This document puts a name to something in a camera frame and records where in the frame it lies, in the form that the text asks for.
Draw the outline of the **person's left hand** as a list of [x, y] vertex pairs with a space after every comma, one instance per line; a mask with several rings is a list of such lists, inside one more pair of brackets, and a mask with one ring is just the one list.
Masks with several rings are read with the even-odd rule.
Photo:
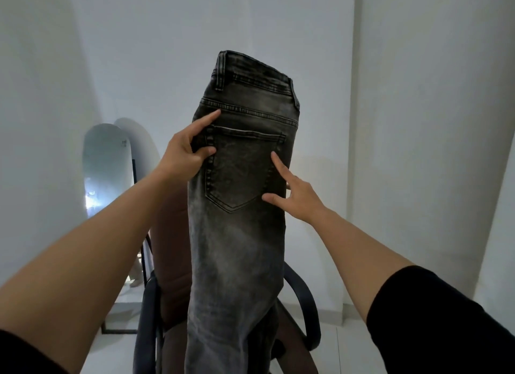
[[215, 110], [174, 134], [153, 172], [163, 175], [169, 182], [174, 183], [187, 182], [194, 177], [203, 162], [193, 161], [192, 141], [205, 128], [210, 126], [221, 113], [221, 110]]

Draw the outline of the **person's right hand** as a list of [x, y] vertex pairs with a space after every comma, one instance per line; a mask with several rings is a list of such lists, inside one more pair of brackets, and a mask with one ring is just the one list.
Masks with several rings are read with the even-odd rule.
[[310, 183], [294, 175], [280, 157], [273, 151], [271, 160], [281, 176], [286, 182], [287, 189], [290, 190], [290, 210], [284, 210], [292, 217], [313, 225], [315, 218], [326, 208], [319, 196], [315, 193]]

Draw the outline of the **grey washed denim jeans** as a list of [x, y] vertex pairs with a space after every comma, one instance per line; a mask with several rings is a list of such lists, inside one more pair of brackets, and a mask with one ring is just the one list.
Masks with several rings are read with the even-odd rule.
[[192, 288], [185, 374], [268, 374], [284, 283], [285, 197], [271, 159], [289, 166], [300, 103], [287, 75], [221, 51], [194, 120], [221, 115], [191, 142], [214, 147], [188, 184]]

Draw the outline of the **person's left forearm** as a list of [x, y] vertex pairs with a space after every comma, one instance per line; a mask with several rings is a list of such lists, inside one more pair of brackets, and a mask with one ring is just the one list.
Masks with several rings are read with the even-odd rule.
[[0, 330], [79, 374], [152, 221], [187, 180], [154, 171], [0, 288]]

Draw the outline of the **person's right forearm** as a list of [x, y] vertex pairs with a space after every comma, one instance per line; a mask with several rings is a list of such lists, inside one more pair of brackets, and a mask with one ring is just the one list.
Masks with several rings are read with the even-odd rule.
[[310, 225], [331, 255], [357, 312], [367, 321], [370, 307], [386, 281], [414, 263], [325, 206], [313, 211]]

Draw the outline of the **arched standing mirror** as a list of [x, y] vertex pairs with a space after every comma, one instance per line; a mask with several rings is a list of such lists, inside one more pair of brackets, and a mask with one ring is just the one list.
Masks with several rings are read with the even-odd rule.
[[[93, 217], [150, 173], [160, 159], [150, 134], [128, 118], [101, 123], [85, 135], [82, 152], [85, 207]], [[106, 319], [102, 334], [137, 333], [145, 286], [154, 269], [150, 233], [142, 243], [124, 285]]]

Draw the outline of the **person's black right sleeve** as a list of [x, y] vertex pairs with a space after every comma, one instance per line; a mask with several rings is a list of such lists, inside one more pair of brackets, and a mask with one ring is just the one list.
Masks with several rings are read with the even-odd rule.
[[388, 374], [515, 374], [515, 336], [419, 266], [384, 283], [366, 325]]

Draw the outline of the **person's black sleeve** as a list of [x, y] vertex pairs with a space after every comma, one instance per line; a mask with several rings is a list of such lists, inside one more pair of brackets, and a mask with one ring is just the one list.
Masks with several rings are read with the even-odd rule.
[[0, 374], [69, 374], [22, 338], [0, 330]]
[[388, 374], [515, 374], [515, 336], [419, 266], [384, 283], [366, 325]]

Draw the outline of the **person's black left sleeve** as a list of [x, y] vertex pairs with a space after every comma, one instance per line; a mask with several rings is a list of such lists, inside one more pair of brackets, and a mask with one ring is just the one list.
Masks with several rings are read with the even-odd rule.
[[0, 330], [0, 374], [69, 374], [22, 338]]

